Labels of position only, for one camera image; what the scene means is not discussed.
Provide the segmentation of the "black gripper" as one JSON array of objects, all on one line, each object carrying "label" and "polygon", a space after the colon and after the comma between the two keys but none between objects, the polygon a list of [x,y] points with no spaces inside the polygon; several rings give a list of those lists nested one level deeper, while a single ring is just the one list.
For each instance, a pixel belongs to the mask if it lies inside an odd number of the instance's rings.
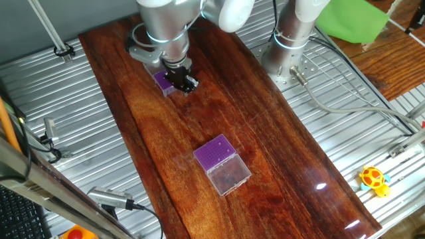
[{"label": "black gripper", "polygon": [[199,85],[199,81],[192,76],[189,76],[192,66],[180,66],[178,68],[171,68],[166,66],[167,73],[164,78],[173,85],[174,88],[184,92],[191,93]]}]

